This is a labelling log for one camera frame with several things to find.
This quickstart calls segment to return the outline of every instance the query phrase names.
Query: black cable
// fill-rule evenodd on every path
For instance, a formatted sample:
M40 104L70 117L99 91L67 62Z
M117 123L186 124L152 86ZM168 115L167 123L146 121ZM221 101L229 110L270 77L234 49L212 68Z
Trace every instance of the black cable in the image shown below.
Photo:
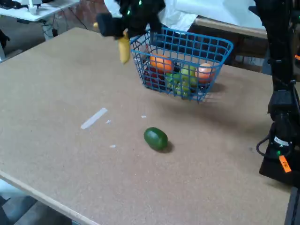
M68 30L69 24L67 22L67 17L65 14L65 11L59 6L59 5L52 5L52 6L40 6L40 7L44 7L44 8L52 8L52 7L58 7L60 8L61 12L63 13L64 17L65 17L65 23L66 23L66 30Z
M52 36L52 37L49 36L49 35L47 34L47 32L50 31L50 30L52 30L52 28L53 28L53 26L54 26L54 21L55 21L55 14L53 15L53 21L52 21L52 24L50 24L50 28L49 28L48 30L43 31L44 34L47 35L49 38L52 38L53 36ZM47 23L46 21L43 21L43 24L44 24L43 27L44 27L44 26L49 26L49 25L47 25L46 23Z
M73 15L76 17L76 19L85 27L85 29L89 30L70 8L69 8L69 10L73 13Z

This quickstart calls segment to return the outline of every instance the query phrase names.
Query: blue wire basket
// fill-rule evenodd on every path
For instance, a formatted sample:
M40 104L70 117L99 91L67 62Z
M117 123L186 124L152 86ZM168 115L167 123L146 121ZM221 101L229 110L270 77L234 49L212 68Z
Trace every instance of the blue wire basket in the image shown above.
M232 49L228 40L166 27L131 41L144 86L198 102L210 91Z

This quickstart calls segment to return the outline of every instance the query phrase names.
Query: orange tag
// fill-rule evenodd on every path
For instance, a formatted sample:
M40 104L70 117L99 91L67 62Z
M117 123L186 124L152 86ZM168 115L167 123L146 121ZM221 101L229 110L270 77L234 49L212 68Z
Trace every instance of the orange tag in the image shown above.
M287 163L285 156L279 156L279 160L280 160L281 165L283 166L283 169L285 170L286 173L292 171L289 164Z

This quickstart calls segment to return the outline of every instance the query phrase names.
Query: yellow banana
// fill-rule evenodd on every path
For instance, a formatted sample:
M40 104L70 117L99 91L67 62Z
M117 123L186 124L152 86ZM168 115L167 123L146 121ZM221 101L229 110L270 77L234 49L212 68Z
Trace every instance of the yellow banana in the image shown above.
M119 52L120 52L120 61L125 64L130 59L130 41L126 37L122 37L118 40L119 42Z

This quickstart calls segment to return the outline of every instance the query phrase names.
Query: white tape strip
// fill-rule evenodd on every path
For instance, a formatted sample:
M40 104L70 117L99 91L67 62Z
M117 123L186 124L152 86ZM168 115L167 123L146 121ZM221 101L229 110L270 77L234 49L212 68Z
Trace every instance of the white tape strip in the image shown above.
M91 125L93 125L94 122L96 122L96 120L98 120L101 116L103 116L105 113L107 112L107 109L102 108L100 109L97 113L95 113L95 115L93 115L91 118L89 118L87 121L85 121L82 125L81 125L81 129L84 130L88 127L90 127Z

